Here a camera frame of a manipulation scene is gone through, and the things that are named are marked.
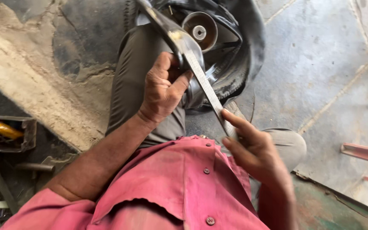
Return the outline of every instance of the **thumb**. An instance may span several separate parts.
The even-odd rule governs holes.
[[[191,72],[191,70],[187,70],[174,81],[169,90],[176,95],[182,96],[184,91],[188,88],[192,77],[193,72]]]
[[[258,165],[258,158],[245,149],[237,140],[225,137],[222,139],[222,144],[232,153],[237,164],[247,172]]]

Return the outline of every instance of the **pink shirt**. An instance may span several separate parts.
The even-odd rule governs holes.
[[[181,137],[134,154],[96,203],[45,189],[1,229],[268,229],[248,174],[214,140]]]

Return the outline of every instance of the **concrete floor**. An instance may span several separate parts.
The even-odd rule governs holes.
[[[0,90],[84,151],[107,125],[123,30],[115,22],[124,6],[16,2],[23,7],[0,1]],[[308,157],[295,170],[368,205],[368,182],[361,180],[368,162],[339,153],[343,142],[368,145],[368,0],[257,4],[266,24],[266,58],[253,87],[236,100],[240,110],[261,129],[302,134]],[[213,116],[188,116],[188,133],[220,140],[220,127],[205,122]]]

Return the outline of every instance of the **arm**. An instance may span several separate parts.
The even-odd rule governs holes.
[[[240,140],[224,138],[222,143],[249,175],[262,182],[258,216],[271,230],[297,230],[296,198],[292,178],[272,142],[248,121],[227,110],[223,117],[237,128]]]
[[[161,53],[146,76],[144,101],[137,114],[82,154],[44,188],[69,201],[95,201],[146,136],[181,100],[192,73],[175,76],[177,69],[171,68],[175,63],[172,54]]]

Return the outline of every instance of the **man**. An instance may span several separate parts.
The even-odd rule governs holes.
[[[228,111],[240,142],[222,143],[233,157],[212,139],[185,137],[181,97],[192,73],[180,75],[149,24],[131,30],[121,50],[106,137],[3,229],[297,229],[289,172],[306,152],[303,138],[258,131]],[[258,214],[249,175],[262,183]]]

